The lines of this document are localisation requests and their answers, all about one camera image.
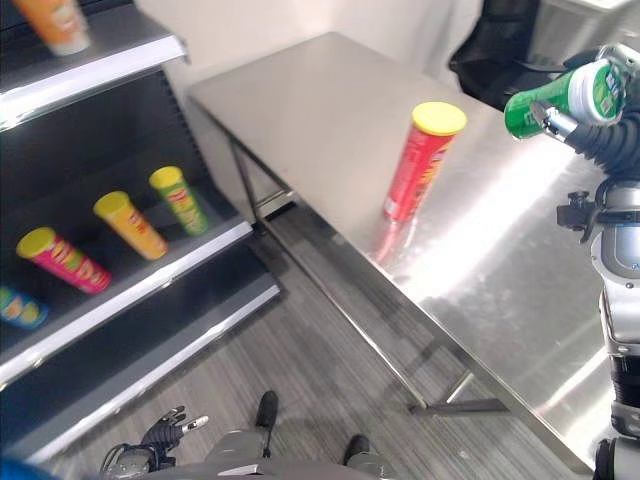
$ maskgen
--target yellow lid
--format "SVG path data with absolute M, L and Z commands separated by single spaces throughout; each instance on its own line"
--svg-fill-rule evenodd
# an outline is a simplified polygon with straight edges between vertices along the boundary
M 178 167 L 162 167 L 149 177 L 153 188 L 167 188 L 182 181 L 182 170 Z
M 439 137 L 458 133 L 467 124 L 462 110 L 444 102 L 421 103 L 413 109 L 411 118 L 418 130 Z
M 33 258 L 44 252 L 56 238 L 56 232 L 49 227 L 31 230 L 18 242 L 16 253 L 22 258 Z
M 130 204 L 129 195 L 126 193 L 120 191 L 110 192 L 100 197 L 93 205 L 93 213 L 99 217 L 106 218 L 116 214 Z

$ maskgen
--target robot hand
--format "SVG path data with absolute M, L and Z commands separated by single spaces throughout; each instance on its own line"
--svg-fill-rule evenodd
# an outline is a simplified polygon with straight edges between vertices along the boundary
M 167 452 L 177 447 L 187 433 L 203 427 L 209 417 L 202 416 L 179 425 L 187 415 L 184 407 L 172 408 L 151 426 L 139 445 L 116 445 L 106 455 L 100 467 L 105 480 L 135 479 L 143 475 L 175 466 L 175 458 Z

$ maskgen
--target red chip canister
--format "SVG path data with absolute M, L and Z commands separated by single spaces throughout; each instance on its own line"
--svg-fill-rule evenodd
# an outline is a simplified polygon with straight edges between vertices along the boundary
M 86 293 L 107 288 L 111 275 L 49 227 L 31 230 L 16 252 Z
M 397 221 L 407 220 L 416 211 L 453 137 L 467 124 L 462 110 L 444 102 L 421 103 L 411 112 L 411 119 L 409 137 L 384 203 L 385 214 Z

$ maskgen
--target white wall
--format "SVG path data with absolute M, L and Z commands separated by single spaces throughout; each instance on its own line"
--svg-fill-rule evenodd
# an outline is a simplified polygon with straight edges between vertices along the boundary
M 447 62 L 473 28 L 482 0 L 343 0 L 333 30 L 452 87 Z
M 275 52 L 330 28 L 335 0 L 136 0 L 185 41 L 188 64 L 167 71 L 174 88 Z

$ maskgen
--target green can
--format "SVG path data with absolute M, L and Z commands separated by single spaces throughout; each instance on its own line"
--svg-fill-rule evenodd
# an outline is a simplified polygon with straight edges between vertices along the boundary
M 519 92 L 507 103 L 504 120 L 517 138 L 527 138 L 542 129 L 533 118 L 530 105 L 547 100 L 561 112 L 588 124 L 603 125 L 619 118 L 622 110 L 620 77 L 606 59 L 568 72 L 542 87 Z
M 189 185 L 178 167 L 162 167 L 151 174 L 149 183 L 167 202 L 189 235 L 200 235 L 209 228 L 207 217 L 202 212 Z

